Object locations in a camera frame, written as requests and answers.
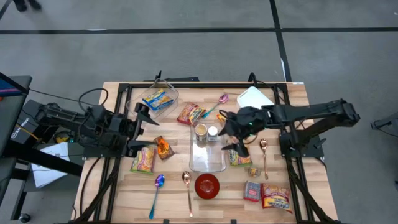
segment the wooden table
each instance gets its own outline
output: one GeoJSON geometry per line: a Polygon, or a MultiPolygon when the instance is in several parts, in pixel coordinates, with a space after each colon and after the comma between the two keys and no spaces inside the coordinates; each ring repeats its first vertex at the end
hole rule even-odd
{"type": "MultiPolygon", "coordinates": [[[[103,87],[109,91],[109,98],[104,104],[108,110],[112,111],[114,109],[118,85],[118,82],[104,83],[103,87]]],[[[287,83],[287,86],[291,105],[308,105],[304,84],[287,83]]],[[[132,92],[132,99],[140,95],[144,90],[143,88],[134,89],[132,92]]],[[[245,89],[242,88],[212,88],[204,91],[200,88],[179,88],[178,91],[180,96],[178,107],[162,120],[160,127],[143,124],[145,130],[144,135],[140,136],[138,139],[151,141],[155,137],[162,135],[170,143],[176,154],[166,161],[162,161],[157,157],[155,160],[154,175],[132,173],[129,171],[132,158],[125,157],[121,160],[112,223],[161,223],[164,219],[169,219],[171,223],[230,223],[231,219],[237,219],[238,223],[295,223],[294,214],[277,208],[263,210],[260,202],[254,203],[243,200],[243,188],[247,180],[276,184],[284,187],[289,186],[286,162],[280,154],[278,141],[279,130],[267,129],[261,131],[258,137],[258,140],[266,138],[269,142],[269,147],[267,149],[269,180],[265,180],[263,172],[258,178],[249,177],[243,167],[230,166],[229,159],[226,157],[226,170],[214,173],[220,182],[219,194],[214,199],[203,200],[195,193],[194,182],[200,173],[191,172],[189,168],[190,127],[177,123],[176,118],[186,103],[194,102],[205,108],[211,108],[224,93],[229,95],[229,101],[227,104],[219,106],[219,108],[226,111],[237,112],[236,98],[244,90],[245,89]],[[187,190],[182,181],[183,171],[190,171],[193,177],[190,191],[193,218],[189,217],[187,190]],[[159,174],[165,175],[165,185],[159,190],[155,218],[150,220],[148,216],[156,191],[154,181],[159,174]]],[[[274,95],[271,89],[260,88],[260,90],[270,100],[274,101],[274,95]]],[[[103,101],[104,98],[105,95],[103,93],[100,101],[103,101]]],[[[215,114],[217,114],[217,111],[212,112],[207,119],[216,119],[215,114]]],[[[310,124],[312,124],[312,121],[304,122],[305,126],[310,124]]],[[[259,147],[259,141],[255,141],[250,145],[250,153],[254,165],[263,167],[263,157],[259,147]]],[[[75,200],[75,208],[78,211],[81,186],[88,169],[94,161],[95,159],[88,159],[85,161],[80,186],[75,200]]],[[[101,159],[99,163],[97,163],[88,178],[83,199],[84,208],[90,204],[98,191],[103,161],[104,159],[101,159]]],[[[333,219],[337,219],[325,167],[314,158],[304,158],[303,163],[310,193],[327,215],[333,219]]],[[[301,193],[299,193],[299,198],[300,201],[302,201],[301,193]]],[[[108,204],[107,195],[103,201],[100,219],[104,219],[106,204],[108,204]]],[[[305,206],[303,203],[300,203],[300,206],[303,219],[306,219],[305,206]]]]}

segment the gray floor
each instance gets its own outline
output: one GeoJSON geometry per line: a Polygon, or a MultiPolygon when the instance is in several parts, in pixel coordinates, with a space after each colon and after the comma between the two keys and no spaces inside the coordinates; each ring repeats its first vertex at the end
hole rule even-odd
{"type": "MultiPolygon", "coordinates": [[[[272,27],[261,0],[39,0],[41,13],[13,4],[0,30],[272,27]]],[[[282,27],[398,27],[396,1],[278,0],[282,27]]],[[[339,218],[347,223],[396,223],[398,140],[369,123],[398,111],[398,32],[284,34],[293,81],[305,82],[311,103],[344,98],[362,120],[323,137],[328,176],[339,218]]],[[[273,33],[0,35],[0,71],[32,75],[32,88],[77,98],[105,81],[198,76],[200,80],[284,80],[273,33]]],[[[98,93],[87,96],[97,102],[98,93]]],[[[74,103],[55,101],[72,110],[74,103]]],[[[19,181],[9,186],[0,223],[9,223],[19,181]]],[[[31,223],[66,222],[77,186],[28,194],[31,223]]]]}

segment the purple spoon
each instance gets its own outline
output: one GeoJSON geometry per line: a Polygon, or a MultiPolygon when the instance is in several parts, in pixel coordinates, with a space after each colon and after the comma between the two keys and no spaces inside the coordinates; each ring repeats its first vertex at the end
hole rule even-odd
{"type": "Polygon", "coordinates": [[[207,111],[201,118],[205,119],[220,103],[226,103],[228,101],[228,94],[223,94],[218,99],[218,103],[209,111],[207,111]]]}
{"type": "Polygon", "coordinates": [[[150,214],[149,214],[150,219],[154,219],[157,192],[159,191],[159,188],[161,188],[164,185],[164,180],[165,180],[165,177],[163,174],[158,175],[155,180],[156,194],[155,194],[154,204],[152,205],[152,209],[150,210],[150,214]]]}

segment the paper sheet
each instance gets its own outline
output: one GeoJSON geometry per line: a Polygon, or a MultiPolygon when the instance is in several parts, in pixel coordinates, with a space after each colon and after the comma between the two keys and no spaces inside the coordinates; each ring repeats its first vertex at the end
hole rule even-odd
{"type": "MultiPolygon", "coordinates": [[[[68,156],[68,143],[63,142],[60,144],[56,144],[54,146],[46,147],[44,149],[41,149],[40,151],[60,157],[61,159],[65,159],[66,161],[69,160],[68,156]]],[[[33,176],[35,178],[35,184],[36,187],[41,188],[43,186],[46,186],[47,184],[63,177],[64,175],[67,175],[64,172],[48,169],[46,167],[32,164],[32,171],[33,171],[33,176]]]]}

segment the person's foot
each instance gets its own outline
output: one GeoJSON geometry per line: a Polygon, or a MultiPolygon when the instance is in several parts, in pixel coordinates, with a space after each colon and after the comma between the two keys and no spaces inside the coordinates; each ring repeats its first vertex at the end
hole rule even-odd
{"type": "Polygon", "coordinates": [[[17,7],[17,10],[20,12],[25,12],[27,9],[25,2],[15,4],[15,7],[17,7]]]}
{"type": "Polygon", "coordinates": [[[28,0],[28,1],[29,1],[30,6],[32,6],[32,8],[34,10],[42,10],[42,5],[40,3],[38,3],[36,0],[28,0]]]}

